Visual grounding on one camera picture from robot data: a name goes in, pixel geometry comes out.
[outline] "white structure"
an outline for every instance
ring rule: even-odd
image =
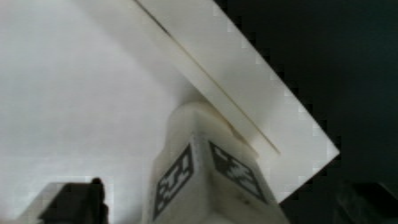
[[[143,224],[288,224],[251,151],[216,109],[175,112]]]
[[[258,153],[281,202],[340,153],[331,139],[214,0],[137,1],[157,20],[150,37]]]

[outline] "white surface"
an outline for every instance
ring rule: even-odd
[[[219,165],[228,170],[226,173],[216,168],[210,142],[217,145],[219,159],[224,158]],[[180,163],[176,162],[189,145],[192,166],[187,154],[187,163],[182,160]],[[263,179],[255,153],[208,104],[191,103],[173,113],[166,147],[153,166],[152,194],[146,203],[143,216],[146,224],[216,223],[214,213],[228,217],[232,223],[288,223]],[[159,205],[164,205],[164,210],[153,221]]]
[[[139,1],[176,41],[176,47],[166,48],[168,56],[258,151],[281,202],[331,162],[338,149],[216,2]],[[164,34],[160,46],[169,46],[168,38]],[[192,62],[182,60],[184,54]]]
[[[152,160],[201,95],[125,1],[0,1],[0,223],[52,182],[107,187],[111,222],[141,220]]]

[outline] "dark background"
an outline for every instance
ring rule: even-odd
[[[398,182],[398,1],[217,3],[342,150],[281,204],[331,224],[342,180]]]

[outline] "dark object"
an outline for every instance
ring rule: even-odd
[[[102,179],[68,183],[40,216],[45,224],[107,224],[109,206],[104,203]]]
[[[342,184],[335,223],[398,223],[398,197],[395,185],[386,183]]]

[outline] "black and white pattern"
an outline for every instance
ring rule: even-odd
[[[157,219],[171,200],[187,184],[187,181],[194,174],[194,158],[191,145],[178,157],[171,169],[159,181],[157,186],[157,196],[155,196],[155,210],[153,210],[153,220]]]
[[[228,179],[239,184],[253,196],[267,203],[256,176],[251,168],[210,142],[216,169]]]

